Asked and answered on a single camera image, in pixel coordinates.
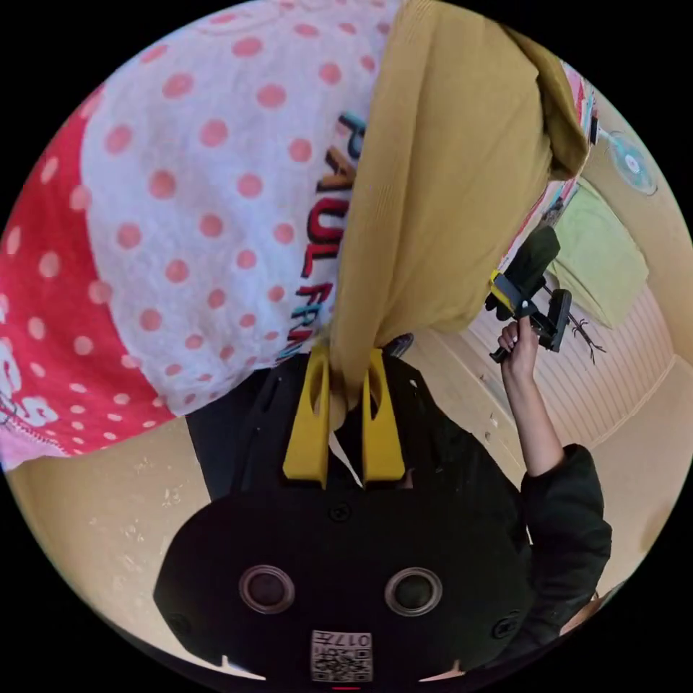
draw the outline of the label sticker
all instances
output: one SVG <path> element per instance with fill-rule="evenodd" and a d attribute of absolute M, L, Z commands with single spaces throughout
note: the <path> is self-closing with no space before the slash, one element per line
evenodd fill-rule
<path fill-rule="evenodd" d="M 314 630 L 310 644 L 313 681 L 344 683 L 373 680 L 370 633 L 336 633 Z"/>

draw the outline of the polka dot fabric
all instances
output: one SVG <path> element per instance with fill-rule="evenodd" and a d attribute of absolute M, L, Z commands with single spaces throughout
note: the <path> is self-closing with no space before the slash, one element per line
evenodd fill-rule
<path fill-rule="evenodd" d="M 92 115 L 92 105 L 84 108 Z M 72 456 L 141 432 L 142 422 L 172 418 L 154 407 L 156 391 L 127 356 L 111 320 L 113 288 L 97 275 L 86 212 L 91 193 L 79 153 L 87 119 L 78 110 L 38 162 L 15 205 L 0 249 L 0 455 Z M 132 405 L 118 426 L 108 414 L 127 393 Z"/>
<path fill-rule="evenodd" d="M 150 430 L 310 348 L 399 5 L 241 4 L 75 111 L 3 234 L 5 468 Z"/>

